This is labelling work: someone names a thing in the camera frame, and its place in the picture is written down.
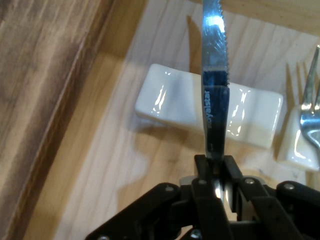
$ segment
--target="serrated knife blade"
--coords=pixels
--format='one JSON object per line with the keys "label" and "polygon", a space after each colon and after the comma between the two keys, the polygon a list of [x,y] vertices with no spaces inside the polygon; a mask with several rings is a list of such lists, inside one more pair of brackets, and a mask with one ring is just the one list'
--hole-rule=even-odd
{"label": "serrated knife blade", "polygon": [[203,0],[202,115],[206,157],[219,174],[229,107],[228,50],[220,0]]}

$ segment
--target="wooden table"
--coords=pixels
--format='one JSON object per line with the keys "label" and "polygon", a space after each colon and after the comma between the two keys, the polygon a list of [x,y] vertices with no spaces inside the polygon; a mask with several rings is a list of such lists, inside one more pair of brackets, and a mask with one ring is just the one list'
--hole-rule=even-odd
{"label": "wooden table", "polygon": [[[225,153],[244,174],[263,177],[272,187],[294,180],[318,189],[318,176],[280,165],[275,156],[320,38],[224,15],[230,81],[276,91],[285,99],[273,149],[229,140]],[[193,174],[193,157],[204,152],[203,137],[141,119],[134,104],[152,63],[200,73],[201,16],[199,1],[116,1],[25,240],[84,239],[157,183],[178,183]]]}
{"label": "wooden table", "polygon": [[0,239],[21,239],[113,0],[0,0]]}

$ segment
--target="black plastic part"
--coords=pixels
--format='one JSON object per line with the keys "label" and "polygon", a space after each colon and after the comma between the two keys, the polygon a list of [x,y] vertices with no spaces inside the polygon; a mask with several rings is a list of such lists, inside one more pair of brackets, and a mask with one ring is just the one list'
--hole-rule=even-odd
{"label": "black plastic part", "polygon": [[[167,213],[169,206],[179,195],[180,188],[177,185],[160,183],[90,233],[86,240],[97,240],[101,236],[106,236],[111,240],[153,239],[158,219]],[[175,229],[161,231],[157,236],[162,240],[173,240],[179,234],[180,229]]]}
{"label": "black plastic part", "polygon": [[196,226],[199,226],[202,238],[233,240],[224,205],[221,199],[214,196],[210,182],[194,179],[192,192],[198,215]]}
{"label": "black plastic part", "polygon": [[226,192],[230,209],[235,213],[237,211],[238,185],[243,175],[232,156],[224,156],[221,176],[223,176],[223,190]]}
{"label": "black plastic part", "polygon": [[230,224],[234,240],[270,240],[262,224],[256,221],[236,221]]}
{"label": "black plastic part", "polygon": [[254,197],[254,209],[266,232],[274,240],[303,240],[279,201],[271,196]]}
{"label": "black plastic part", "polygon": [[319,221],[312,216],[320,216],[320,192],[295,181],[284,181],[276,187],[276,197],[302,233],[320,239]]}

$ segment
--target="knife serration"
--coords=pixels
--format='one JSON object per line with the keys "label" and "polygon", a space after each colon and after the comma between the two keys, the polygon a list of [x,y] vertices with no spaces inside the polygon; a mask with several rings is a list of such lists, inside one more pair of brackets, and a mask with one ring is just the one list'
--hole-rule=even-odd
{"label": "knife serration", "polygon": [[206,157],[219,171],[230,96],[227,38],[220,0],[203,0],[201,77]]}

